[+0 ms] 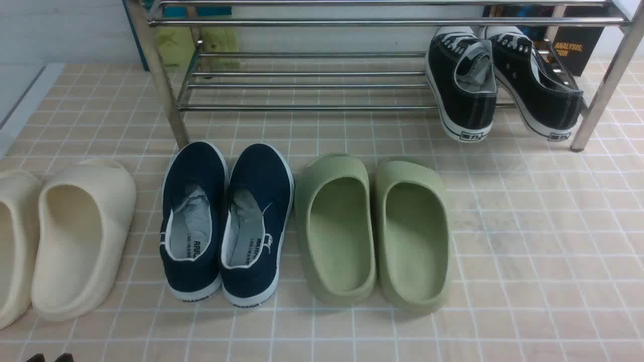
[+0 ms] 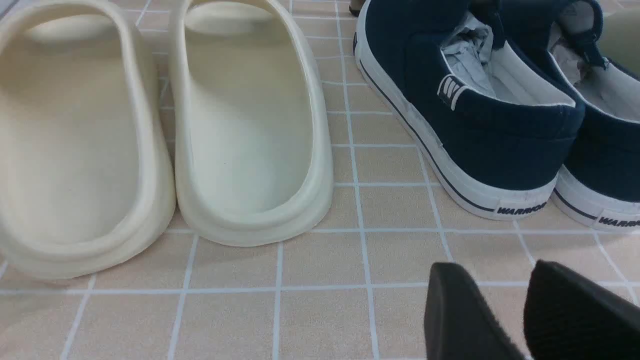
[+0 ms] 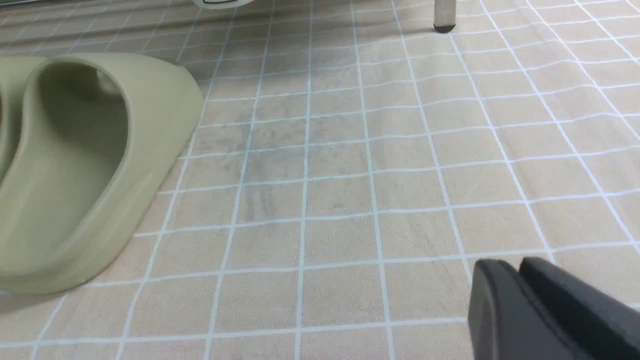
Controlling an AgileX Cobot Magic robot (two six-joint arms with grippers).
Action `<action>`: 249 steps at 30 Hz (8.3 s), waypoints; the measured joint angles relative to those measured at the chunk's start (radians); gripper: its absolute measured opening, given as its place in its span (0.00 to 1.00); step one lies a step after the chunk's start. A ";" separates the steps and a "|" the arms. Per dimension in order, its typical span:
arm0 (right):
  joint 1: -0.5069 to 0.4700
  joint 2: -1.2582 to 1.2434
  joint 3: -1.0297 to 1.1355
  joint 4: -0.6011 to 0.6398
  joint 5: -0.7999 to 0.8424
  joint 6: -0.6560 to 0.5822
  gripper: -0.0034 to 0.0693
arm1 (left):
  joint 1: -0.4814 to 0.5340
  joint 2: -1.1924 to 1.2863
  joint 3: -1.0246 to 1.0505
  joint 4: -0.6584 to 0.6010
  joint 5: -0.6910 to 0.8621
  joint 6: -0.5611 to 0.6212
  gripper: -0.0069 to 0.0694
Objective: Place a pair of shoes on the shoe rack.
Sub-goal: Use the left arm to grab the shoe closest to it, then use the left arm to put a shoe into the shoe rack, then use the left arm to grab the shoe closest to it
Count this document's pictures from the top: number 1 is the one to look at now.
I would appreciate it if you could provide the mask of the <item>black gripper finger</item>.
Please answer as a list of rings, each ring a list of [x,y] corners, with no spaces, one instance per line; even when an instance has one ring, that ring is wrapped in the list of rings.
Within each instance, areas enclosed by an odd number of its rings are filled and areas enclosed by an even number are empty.
[[[73,355],[71,353],[63,353],[58,356],[55,362],[74,362]]]

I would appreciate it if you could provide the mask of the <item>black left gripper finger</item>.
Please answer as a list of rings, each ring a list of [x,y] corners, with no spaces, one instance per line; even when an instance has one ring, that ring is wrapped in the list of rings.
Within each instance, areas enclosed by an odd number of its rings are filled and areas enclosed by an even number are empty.
[[[46,362],[46,360],[43,354],[35,354],[28,358],[26,362]]]

